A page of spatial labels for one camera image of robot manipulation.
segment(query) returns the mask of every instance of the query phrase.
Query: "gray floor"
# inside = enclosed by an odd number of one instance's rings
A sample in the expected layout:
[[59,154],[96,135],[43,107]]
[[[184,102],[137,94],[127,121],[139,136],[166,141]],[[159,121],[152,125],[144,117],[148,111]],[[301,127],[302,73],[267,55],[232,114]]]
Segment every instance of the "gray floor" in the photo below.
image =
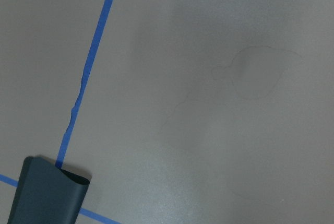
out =
[[[56,158],[103,1],[0,0],[0,174]],[[332,223],[333,14],[114,0],[65,158],[92,174],[83,206],[123,224]],[[0,183],[0,223],[14,193]]]

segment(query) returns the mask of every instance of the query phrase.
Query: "dark green object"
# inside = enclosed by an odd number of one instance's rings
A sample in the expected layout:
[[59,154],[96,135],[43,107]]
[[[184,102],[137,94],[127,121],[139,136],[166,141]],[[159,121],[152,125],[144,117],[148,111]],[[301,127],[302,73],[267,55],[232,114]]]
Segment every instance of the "dark green object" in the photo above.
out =
[[25,159],[8,224],[74,224],[89,180],[40,157]]

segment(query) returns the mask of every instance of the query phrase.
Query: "water stain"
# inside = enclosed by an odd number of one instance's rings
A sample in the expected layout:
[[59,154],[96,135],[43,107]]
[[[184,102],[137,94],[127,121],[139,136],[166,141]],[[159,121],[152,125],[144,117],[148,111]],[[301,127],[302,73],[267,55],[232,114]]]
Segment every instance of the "water stain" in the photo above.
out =
[[211,70],[214,80],[231,78],[235,92],[244,99],[259,99],[269,95],[282,74],[300,63],[302,57],[286,49],[250,46],[236,54],[228,67]]

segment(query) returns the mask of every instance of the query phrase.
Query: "wrinkled blue tape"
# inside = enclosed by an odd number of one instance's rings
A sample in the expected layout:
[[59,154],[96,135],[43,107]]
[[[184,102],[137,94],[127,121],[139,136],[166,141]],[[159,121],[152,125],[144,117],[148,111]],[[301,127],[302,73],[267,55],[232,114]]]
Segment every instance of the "wrinkled blue tape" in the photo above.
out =
[[101,11],[101,14],[100,14],[98,25],[96,26],[96,30],[95,30],[95,33],[94,33],[92,44],[91,44],[89,52],[88,52],[85,67],[83,69],[83,74],[82,74],[82,78],[81,78],[80,92],[79,92],[78,98],[77,98],[77,100],[76,100],[76,102],[75,102],[75,104],[74,104],[74,106],[71,110],[71,118],[70,118],[70,121],[69,121],[69,125],[66,129],[66,132],[64,133],[63,140],[62,140],[59,152],[58,152],[57,161],[56,161],[56,167],[58,167],[58,168],[61,168],[63,166],[63,162],[64,162],[64,159],[65,159],[66,151],[67,151],[68,144],[69,144],[69,141],[70,141],[70,138],[71,138],[71,134],[72,134],[72,131],[73,131],[73,128],[74,128],[74,125],[75,125],[75,121],[76,121],[77,116],[78,116],[78,112],[79,112],[79,109],[80,109],[82,98],[83,98],[84,93],[85,93],[85,89],[86,89],[87,81],[88,81],[88,78],[89,78],[89,75],[90,75],[90,71],[92,70],[92,67],[93,67],[94,59],[95,59],[96,53],[97,53],[98,48],[99,48],[99,44],[100,44],[101,37],[102,37],[102,34],[103,34],[103,29],[105,27],[105,23],[106,23],[106,20],[108,18],[108,14],[109,14],[112,3],[113,3],[113,0],[104,0],[104,4],[103,4],[103,7],[102,7],[102,11]]
[[[5,183],[7,183],[11,186],[14,186],[14,187],[17,187],[17,184],[18,184],[18,181],[14,180],[12,178],[9,178],[7,176],[4,176],[2,174],[0,174],[0,181],[5,182]],[[114,220],[109,219],[107,217],[104,217],[102,215],[98,215],[98,214],[96,214],[92,211],[89,211],[89,210],[85,209],[85,208],[81,208],[79,213],[86,216],[86,217],[89,217],[93,220],[104,223],[104,224],[120,224],[117,221],[114,221]]]

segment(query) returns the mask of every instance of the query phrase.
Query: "blue line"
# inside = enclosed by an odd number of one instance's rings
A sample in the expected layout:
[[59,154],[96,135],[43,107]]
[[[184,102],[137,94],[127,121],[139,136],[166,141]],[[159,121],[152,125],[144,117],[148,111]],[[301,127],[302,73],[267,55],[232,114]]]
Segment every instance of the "blue line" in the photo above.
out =
[[101,41],[101,37],[103,34],[103,29],[106,23],[106,20],[108,18],[108,14],[111,8],[111,5],[113,3],[113,0],[104,0],[104,4],[102,7],[102,11],[100,14],[100,18],[98,21],[98,25],[96,26],[96,30],[94,33],[94,37],[92,40],[92,44],[90,46],[89,52],[88,52],[88,56],[86,59],[86,63],[85,63],[85,67],[83,69],[83,74],[82,74],[82,78],[81,78],[81,87],[80,87],[80,92],[78,95],[78,98],[74,104],[74,107],[71,110],[71,118],[69,121],[69,125],[67,127],[66,132],[64,133],[63,136],[63,140],[58,152],[58,156],[57,156],[57,161],[56,161],[56,167],[61,168],[65,159],[65,155],[66,155],[66,151],[67,151],[67,147],[71,138],[71,134],[74,128],[74,124],[75,121],[77,119],[78,116],[78,112],[79,112],[79,108],[81,105],[81,101],[82,98],[84,96],[84,92],[85,92],[85,88],[87,85],[87,81],[90,75],[90,71],[93,67],[93,63],[94,63],[94,59],[96,56],[96,53],[98,51],[98,47]]
[[114,220],[111,220],[111,219],[108,219],[102,215],[98,215],[92,211],[89,211],[87,209],[84,209],[84,208],[81,208],[80,209],[80,214],[84,215],[84,216],[87,216],[91,219],[94,219],[94,220],[97,220],[101,223],[104,223],[104,224],[120,224],[119,222],[117,221],[114,221]]
[[7,176],[4,176],[2,174],[0,174],[0,181],[2,182],[5,182],[11,186],[14,186],[14,187],[17,187],[17,181],[16,180],[13,180],[12,178],[9,178]]
[[[17,187],[17,184],[18,184],[18,181],[14,180],[12,178],[9,178],[7,176],[4,176],[2,174],[0,174],[0,181],[5,182],[5,183],[7,183],[11,186],[14,186],[14,187]],[[117,221],[114,221],[114,220],[109,219],[107,217],[104,217],[102,215],[98,215],[98,214],[96,214],[92,211],[89,211],[89,210],[85,209],[85,208],[81,208],[79,214],[82,214],[82,215],[84,215],[88,218],[91,218],[93,220],[97,220],[97,221],[99,221],[101,223],[104,223],[104,224],[120,224]]]

